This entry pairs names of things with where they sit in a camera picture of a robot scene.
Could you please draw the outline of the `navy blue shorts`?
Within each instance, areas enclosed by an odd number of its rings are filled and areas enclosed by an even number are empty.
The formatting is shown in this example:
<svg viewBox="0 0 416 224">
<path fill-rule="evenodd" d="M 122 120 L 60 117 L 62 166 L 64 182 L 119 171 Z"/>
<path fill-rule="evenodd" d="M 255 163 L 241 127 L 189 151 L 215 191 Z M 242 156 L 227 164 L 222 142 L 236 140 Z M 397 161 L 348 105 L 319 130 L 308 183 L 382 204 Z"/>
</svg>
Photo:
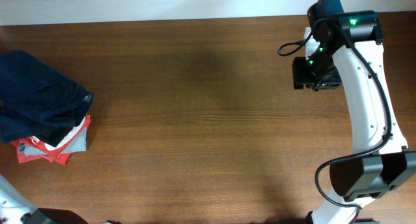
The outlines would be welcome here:
<svg viewBox="0 0 416 224">
<path fill-rule="evenodd" d="M 94 94 L 24 51 L 1 53 L 1 139 L 56 147 L 81 124 Z"/>
</svg>

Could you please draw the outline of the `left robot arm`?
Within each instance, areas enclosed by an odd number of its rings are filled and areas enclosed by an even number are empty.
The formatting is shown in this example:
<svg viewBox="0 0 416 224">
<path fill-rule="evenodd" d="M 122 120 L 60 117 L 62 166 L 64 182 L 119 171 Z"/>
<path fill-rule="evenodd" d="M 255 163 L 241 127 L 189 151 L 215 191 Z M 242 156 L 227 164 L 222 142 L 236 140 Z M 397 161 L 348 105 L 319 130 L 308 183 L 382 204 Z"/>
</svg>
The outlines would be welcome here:
<svg viewBox="0 0 416 224">
<path fill-rule="evenodd" d="M 88 224 L 71 210 L 40 208 L 1 175 L 1 224 Z"/>
</svg>

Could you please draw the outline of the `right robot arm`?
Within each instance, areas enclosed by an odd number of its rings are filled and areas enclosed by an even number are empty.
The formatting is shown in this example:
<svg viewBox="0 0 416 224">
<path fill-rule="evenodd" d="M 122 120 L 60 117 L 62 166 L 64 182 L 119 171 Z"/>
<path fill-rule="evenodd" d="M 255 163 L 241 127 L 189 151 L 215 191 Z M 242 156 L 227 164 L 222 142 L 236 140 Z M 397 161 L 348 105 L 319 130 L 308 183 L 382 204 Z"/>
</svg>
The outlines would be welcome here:
<svg viewBox="0 0 416 224">
<path fill-rule="evenodd" d="M 340 0 L 318 0 L 292 63 L 296 89 L 343 87 L 352 125 L 348 156 L 324 163 L 331 190 L 307 223 L 357 223 L 363 207 L 415 174 L 415 153 L 398 126 L 385 79 L 380 20 L 374 11 L 345 12 Z"/>
</svg>

